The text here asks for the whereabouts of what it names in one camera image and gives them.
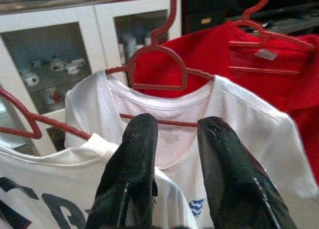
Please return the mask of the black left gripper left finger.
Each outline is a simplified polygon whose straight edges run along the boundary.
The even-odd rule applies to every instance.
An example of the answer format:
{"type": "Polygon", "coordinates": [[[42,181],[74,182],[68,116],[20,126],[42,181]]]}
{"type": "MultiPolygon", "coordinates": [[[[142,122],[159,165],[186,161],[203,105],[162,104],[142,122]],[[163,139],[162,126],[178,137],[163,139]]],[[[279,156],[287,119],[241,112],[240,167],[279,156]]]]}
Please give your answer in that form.
{"type": "Polygon", "coordinates": [[[152,229],[158,124],[134,117],[105,166],[85,229],[152,229]]]}

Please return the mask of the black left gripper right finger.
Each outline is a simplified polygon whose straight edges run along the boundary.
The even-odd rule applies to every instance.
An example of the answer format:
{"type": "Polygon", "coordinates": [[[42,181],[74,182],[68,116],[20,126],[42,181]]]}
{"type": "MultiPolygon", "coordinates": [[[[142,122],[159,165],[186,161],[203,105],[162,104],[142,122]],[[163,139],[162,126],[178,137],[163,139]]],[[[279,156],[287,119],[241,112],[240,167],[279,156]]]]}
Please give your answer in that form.
{"type": "Polygon", "coordinates": [[[197,141],[215,229],[298,229],[263,166],[223,119],[200,119],[197,141]]]}

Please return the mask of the red clothes hanger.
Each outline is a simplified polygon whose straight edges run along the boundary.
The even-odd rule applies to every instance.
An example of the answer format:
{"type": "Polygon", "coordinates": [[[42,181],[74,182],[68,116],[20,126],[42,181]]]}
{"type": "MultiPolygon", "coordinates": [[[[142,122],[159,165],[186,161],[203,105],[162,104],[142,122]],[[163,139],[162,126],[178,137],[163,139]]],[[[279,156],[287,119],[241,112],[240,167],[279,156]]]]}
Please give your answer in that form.
{"type": "Polygon", "coordinates": [[[154,29],[151,32],[151,43],[150,45],[144,46],[138,49],[133,56],[130,58],[130,61],[127,65],[120,67],[114,67],[105,70],[105,74],[113,74],[117,72],[126,72],[128,74],[129,83],[133,88],[136,89],[150,89],[150,90],[166,90],[166,91],[183,91],[187,88],[188,75],[192,74],[198,77],[202,77],[206,80],[212,81],[214,76],[207,72],[201,70],[187,68],[182,61],[181,57],[172,49],[165,46],[159,45],[158,37],[166,33],[172,24],[174,23],[176,17],[176,0],[170,0],[170,13],[169,16],[161,27],[154,29]],[[144,53],[149,53],[152,51],[158,51],[164,54],[169,55],[178,65],[181,72],[181,84],[179,86],[175,85],[156,85],[156,84],[141,84],[135,83],[135,71],[136,71],[136,60],[138,57],[144,53]]]}
{"type": "Polygon", "coordinates": [[[50,119],[46,116],[35,114],[30,112],[18,99],[16,99],[12,94],[6,91],[0,86],[0,96],[13,104],[21,113],[25,116],[27,122],[29,123],[32,132],[22,131],[18,129],[12,129],[8,127],[0,126],[0,133],[6,133],[11,135],[17,135],[22,137],[27,137],[31,139],[40,139],[42,137],[42,132],[37,124],[37,122],[44,123],[46,125],[53,126],[64,132],[75,135],[81,139],[89,140],[90,135],[84,131],[78,130],[72,126],[67,125],[66,123],[59,122],[54,119],[50,119]]]}
{"type": "MultiPolygon", "coordinates": [[[[229,41],[229,44],[231,46],[238,46],[238,47],[258,48],[258,47],[264,46],[269,39],[280,39],[283,41],[287,41],[289,43],[296,44],[297,46],[303,47],[307,50],[308,53],[315,52],[317,48],[314,45],[309,44],[305,41],[301,41],[299,39],[293,38],[291,36],[281,34],[281,33],[267,31],[262,27],[260,23],[252,21],[250,19],[250,15],[262,9],[268,3],[268,1],[269,0],[260,0],[256,5],[244,10],[240,20],[232,22],[233,26],[247,26],[252,29],[255,29],[257,32],[259,32],[259,37],[261,38],[261,41],[260,42],[229,41]]],[[[271,70],[266,68],[252,68],[252,67],[239,67],[239,66],[230,66],[229,68],[235,71],[270,73],[270,74],[277,74],[277,75],[296,76],[300,74],[297,71],[271,70]]]]}

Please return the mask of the white t-shirt with blue logo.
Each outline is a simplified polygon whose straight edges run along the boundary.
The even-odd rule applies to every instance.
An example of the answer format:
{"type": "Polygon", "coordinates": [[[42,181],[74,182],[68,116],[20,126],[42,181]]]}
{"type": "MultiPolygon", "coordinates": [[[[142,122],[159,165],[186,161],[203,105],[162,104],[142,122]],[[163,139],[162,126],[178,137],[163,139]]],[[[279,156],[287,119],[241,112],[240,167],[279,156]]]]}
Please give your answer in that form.
{"type": "MultiPolygon", "coordinates": [[[[179,98],[148,96],[96,72],[65,95],[67,124],[120,144],[128,120],[120,113],[191,122],[224,119],[264,166],[298,229],[319,229],[315,183],[293,120],[252,92],[220,76],[179,98]]],[[[181,189],[200,229],[212,228],[197,144],[197,128],[159,124],[156,166],[181,189]]]]}

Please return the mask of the white t-shirt with dark lettering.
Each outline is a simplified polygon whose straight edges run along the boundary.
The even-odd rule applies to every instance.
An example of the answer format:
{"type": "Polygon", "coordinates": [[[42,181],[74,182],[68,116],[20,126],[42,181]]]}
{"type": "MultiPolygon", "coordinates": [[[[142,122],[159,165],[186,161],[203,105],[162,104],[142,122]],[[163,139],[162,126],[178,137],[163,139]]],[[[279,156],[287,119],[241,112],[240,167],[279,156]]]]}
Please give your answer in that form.
{"type": "Polygon", "coordinates": [[[83,229],[116,150],[97,134],[44,157],[0,146],[0,229],[83,229]]]}

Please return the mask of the white ceramic cup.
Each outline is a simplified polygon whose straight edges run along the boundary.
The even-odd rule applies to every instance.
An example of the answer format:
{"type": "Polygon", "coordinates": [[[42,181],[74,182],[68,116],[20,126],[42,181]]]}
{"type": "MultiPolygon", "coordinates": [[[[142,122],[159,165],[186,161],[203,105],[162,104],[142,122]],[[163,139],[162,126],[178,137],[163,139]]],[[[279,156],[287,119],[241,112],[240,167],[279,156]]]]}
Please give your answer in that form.
{"type": "Polygon", "coordinates": [[[59,93],[57,87],[47,88],[44,91],[44,101],[46,105],[55,105],[61,102],[63,97],[59,93]]]}
{"type": "Polygon", "coordinates": [[[84,66],[84,63],[84,58],[75,59],[65,66],[65,70],[69,75],[77,74],[81,71],[81,68],[84,66]]]}
{"type": "Polygon", "coordinates": [[[27,87],[34,87],[40,82],[39,76],[29,70],[23,71],[21,76],[27,87]]]}
{"type": "Polygon", "coordinates": [[[126,44],[128,57],[131,58],[137,50],[137,39],[130,34],[126,34],[124,35],[124,41],[126,44]]]}
{"type": "Polygon", "coordinates": [[[54,55],[49,63],[49,69],[53,72],[62,71],[65,67],[64,57],[54,55]]]}

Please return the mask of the red t-shirt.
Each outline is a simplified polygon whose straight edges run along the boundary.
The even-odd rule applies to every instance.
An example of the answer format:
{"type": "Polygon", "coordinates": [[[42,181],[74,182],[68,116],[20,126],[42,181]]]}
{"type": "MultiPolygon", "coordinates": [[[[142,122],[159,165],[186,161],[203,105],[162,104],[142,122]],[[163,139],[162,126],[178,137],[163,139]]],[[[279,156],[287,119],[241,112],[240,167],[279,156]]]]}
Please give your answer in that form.
{"type": "Polygon", "coordinates": [[[319,182],[319,35],[302,35],[303,47],[280,39],[269,39],[258,48],[231,46],[229,41],[260,42],[261,38],[232,23],[197,31],[164,43],[184,64],[210,74],[224,76],[256,93],[296,122],[315,179],[319,182]],[[297,71],[296,76],[243,72],[230,66],[297,71]]]}

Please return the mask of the white glass-door cabinet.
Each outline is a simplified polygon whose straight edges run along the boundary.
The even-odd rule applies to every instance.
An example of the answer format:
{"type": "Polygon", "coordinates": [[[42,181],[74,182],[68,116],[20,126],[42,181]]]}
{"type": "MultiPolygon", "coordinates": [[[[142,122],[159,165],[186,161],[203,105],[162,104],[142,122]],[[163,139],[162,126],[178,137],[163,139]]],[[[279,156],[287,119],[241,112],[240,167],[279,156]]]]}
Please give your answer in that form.
{"type": "Polygon", "coordinates": [[[151,31],[162,26],[170,13],[170,0],[133,0],[44,11],[0,15],[0,86],[30,112],[67,122],[66,92],[87,76],[127,62],[124,35],[137,39],[137,49],[150,43],[151,31]],[[65,66],[84,58],[74,75],[53,72],[54,56],[65,66]],[[21,73],[36,73],[40,82],[27,87],[21,73]],[[46,105],[44,91],[57,87],[63,97],[46,105]]]}

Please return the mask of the black cabinet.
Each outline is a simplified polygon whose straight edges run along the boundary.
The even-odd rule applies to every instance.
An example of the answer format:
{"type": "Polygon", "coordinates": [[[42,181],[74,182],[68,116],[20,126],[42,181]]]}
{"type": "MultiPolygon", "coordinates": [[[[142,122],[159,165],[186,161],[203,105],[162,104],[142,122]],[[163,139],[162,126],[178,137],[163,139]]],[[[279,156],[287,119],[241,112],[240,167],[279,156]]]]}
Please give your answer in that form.
{"type": "MultiPolygon", "coordinates": [[[[220,25],[229,18],[241,17],[243,11],[260,0],[182,0],[183,34],[220,25]]],[[[319,0],[269,0],[251,20],[258,21],[264,28],[273,28],[283,18],[302,18],[310,6],[319,6],[319,0]]]]}

